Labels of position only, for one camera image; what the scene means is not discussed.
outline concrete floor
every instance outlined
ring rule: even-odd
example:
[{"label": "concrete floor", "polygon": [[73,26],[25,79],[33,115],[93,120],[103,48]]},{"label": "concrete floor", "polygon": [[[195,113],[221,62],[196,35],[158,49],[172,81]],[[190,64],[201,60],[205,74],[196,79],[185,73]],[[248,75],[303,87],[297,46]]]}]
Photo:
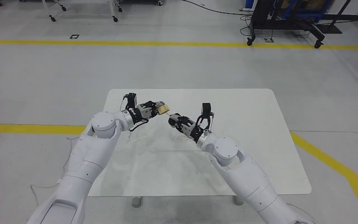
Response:
[{"label": "concrete floor", "polygon": [[[199,1],[238,12],[243,2]],[[0,39],[246,42],[237,16],[179,0],[162,7],[123,4],[118,23],[105,1],[48,3],[2,1]],[[358,23],[339,24],[342,35],[325,44],[358,45]],[[263,38],[271,31],[263,32]],[[315,39],[274,32],[275,43]],[[270,88],[290,130],[358,172],[357,51],[283,48],[163,46],[0,45],[0,123],[86,125],[112,88]],[[356,223],[358,200],[346,179],[298,148],[312,185],[309,195],[285,195],[319,223]],[[69,150],[66,136],[0,135],[0,223],[25,223],[36,205],[30,184],[51,185]],[[54,189],[38,189],[43,202]],[[85,223],[262,223],[248,206],[229,197],[88,198]]]}]

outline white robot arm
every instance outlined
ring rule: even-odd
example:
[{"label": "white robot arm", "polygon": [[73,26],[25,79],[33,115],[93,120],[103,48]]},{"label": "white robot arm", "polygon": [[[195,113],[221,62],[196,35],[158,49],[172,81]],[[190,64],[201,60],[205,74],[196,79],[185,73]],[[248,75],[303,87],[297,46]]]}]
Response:
[{"label": "white robot arm", "polygon": [[[210,116],[213,115],[210,104],[203,104],[202,115],[196,123],[180,114],[170,115],[168,122],[194,140],[202,151],[211,154],[211,164],[232,191],[248,203],[267,224],[312,223],[291,210],[275,192],[266,173],[234,140],[218,137],[208,130]],[[208,126],[204,129],[200,126],[203,119],[208,120]],[[240,161],[239,165],[229,168],[228,165],[236,156]]]},{"label": "white robot arm", "polygon": [[164,114],[169,108],[163,102],[148,101],[136,106],[136,94],[127,94],[125,110],[94,115],[79,136],[68,161],[67,172],[56,192],[37,207],[28,224],[83,223],[84,203],[93,182],[106,167],[119,136],[132,131],[136,123]]}]

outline stand leg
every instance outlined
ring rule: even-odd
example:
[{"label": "stand leg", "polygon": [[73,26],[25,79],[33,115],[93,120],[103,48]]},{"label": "stand leg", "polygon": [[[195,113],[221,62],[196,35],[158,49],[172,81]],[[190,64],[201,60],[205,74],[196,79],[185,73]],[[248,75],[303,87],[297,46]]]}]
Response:
[{"label": "stand leg", "polygon": [[255,38],[256,38],[255,31],[253,29],[252,20],[254,20],[253,17],[251,18],[251,22],[250,22],[250,25],[249,25],[251,38],[247,38],[247,45],[248,46],[251,46],[252,43],[255,41]]},{"label": "stand leg", "polygon": [[338,18],[342,15],[343,11],[347,8],[351,0],[347,0],[346,3],[342,6],[339,13],[335,16],[335,19],[329,25],[320,25],[317,24],[316,27],[324,34],[341,34],[342,32],[335,26]]},{"label": "stand leg", "polygon": [[42,0],[42,2],[43,2],[43,4],[44,4],[44,6],[45,6],[45,9],[46,9],[47,14],[49,15],[49,17],[50,17],[51,20],[52,20],[52,22],[55,22],[56,19],[55,19],[54,17],[52,17],[52,15],[51,15],[50,12],[49,12],[49,9],[47,8],[46,0]]},{"label": "stand leg", "polygon": [[234,204],[237,206],[242,206],[244,204],[244,201],[242,198],[238,197],[237,195],[233,196]]},{"label": "stand leg", "polygon": [[108,3],[110,4],[111,14],[112,14],[112,17],[113,17],[113,21],[118,22],[117,17],[114,15],[113,6],[112,6],[112,0],[109,0]]},{"label": "stand leg", "polygon": [[132,206],[133,208],[139,208],[142,205],[142,197],[133,197]]},{"label": "stand leg", "polygon": [[62,11],[66,11],[66,8],[61,3],[59,3],[57,0],[54,0],[54,2],[61,6]]}]

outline cable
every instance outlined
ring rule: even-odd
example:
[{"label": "cable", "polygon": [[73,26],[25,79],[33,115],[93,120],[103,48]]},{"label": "cable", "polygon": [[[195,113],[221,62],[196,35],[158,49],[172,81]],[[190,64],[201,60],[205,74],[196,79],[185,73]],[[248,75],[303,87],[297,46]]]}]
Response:
[{"label": "cable", "polygon": [[[344,24],[345,22],[354,22],[356,20],[350,20],[350,21],[342,21],[342,22],[335,22],[335,24]],[[328,22],[326,24],[315,24],[315,25],[328,25],[331,24],[332,22]]]},{"label": "cable", "polygon": [[121,106],[119,107],[119,111],[122,111],[122,104],[123,104],[123,101],[124,101],[124,97],[123,97],[123,99],[122,99]]},{"label": "cable", "polygon": [[141,123],[141,124],[138,124],[137,126],[135,126],[132,130],[129,130],[130,132],[132,132],[132,131],[134,131],[134,130],[136,130],[137,129],[137,127],[139,127],[139,126],[141,126],[141,125],[143,125],[143,124],[147,124],[148,122],[149,122],[149,120],[148,119],[146,119],[146,118],[143,118],[143,120],[145,120],[145,122],[143,122],[143,123]]},{"label": "cable", "polygon": [[210,131],[211,131],[212,127],[213,127],[213,123],[214,123],[214,116],[213,116],[213,120],[211,121]]},{"label": "cable", "polygon": [[[300,207],[298,207],[298,206],[295,206],[294,204],[287,203],[287,205],[293,206],[293,207],[295,207],[295,208],[301,210],[302,212],[304,212],[305,214],[307,214],[310,218],[312,218],[313,220],[316,221],[316,222],[314,222],[313,220],[311,220],[314,224],[317,224],[318,221],[317,221],[310,213],[306,212],[305,210],[303,210],[302,208],[300,208]],[[300,222],[300,221],[297,221],[297,223],[300,223],[300,224],[308,224],[308,223],[306,223],[306,222]]]},{"label": "cable", "polygon": [[294,35],[293,35],[295,38],[304,38],[304,39],[306,39],[311,34],[311,32],[308,32],[306,34],[300,34],[300,30],[297,30],[297,31],[298,31],[298,34],[294,33]]},{"label": "cable", "polygon": [[211,11],[211,12],[218,12],[218,13],[228,14],[228,15],[247,16],[247,14],[242,14],[242,13],[230,13],[230,12],[220,12],[220,11],[216,11],[216,10],[211,10],[211,9],[209,9],[209,8],[206,8],[206,7],[204,7],[204,6],[201,6],[201,5],[196,4],[196,3],[194,3],[194,2],[190,2],[190,1],[188,1],[188,0],[182,0],[182,1],[183,1],[183,2],[188,2],[188,3],[191,3],[191,4],[194,4],[194,5],[196,5],[196,6],[199,6],[199,7],[201,7],[201,8],[204,8],[204,9],[209,10],[209,11]]},{"label": "cable", "polygon": [[62,175],[61,175],[61,178],[57,181],[57,183],[55,185],[52,185],[52,186],[38,186],[38,185],[35,185],[35,184],[31,184],[30,185],[30,188],[31,188],[31,191],[32,191],[32,194],[34,195],[35,197],[35,200],[36,200],[36,206],[39,206],[39,201],[37,199],[37,195],[35,193],[35,190],[34,190],[34,187],[36,188],[42,188],[42,189],[49,189],[49,188],[54,188],[55,186],[59,185],[59,183],[61,183],[61,180],[63,178],[63,176],[65,175],[65,168],[66,168],[66,165],[69,161],[69,158],[71,157],[71,153],[72,153],[72,140],[75,140],[76,138],[79,138],[79,137],[75,137],[75,138],[70,138],[70,137],[67,137],[66,139],[69,140],[70,142],[70,151],[69,151],[69,155],[67,157],[67,160],[65,162],[65,164],[63,165],[62,167]]}]

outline white table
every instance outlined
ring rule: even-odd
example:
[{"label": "white table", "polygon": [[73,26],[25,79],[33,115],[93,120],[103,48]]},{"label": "white table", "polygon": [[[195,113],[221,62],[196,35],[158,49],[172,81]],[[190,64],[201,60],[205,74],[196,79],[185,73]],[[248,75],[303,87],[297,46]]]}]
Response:
[{"label": "white table", "polygon": [[[265,170],[278,194],[309,194],[311,186],[274,93],[268,89],[111,90],[104,111],[120,109],[123,95],[137,94],[138,103],[164,101],[192,120],[203,102],[215,113],[213,129],[230,136]],[[107,167],[89,196],[234,195],[192,140],[157,116],[148,124],[122,133]]]}]

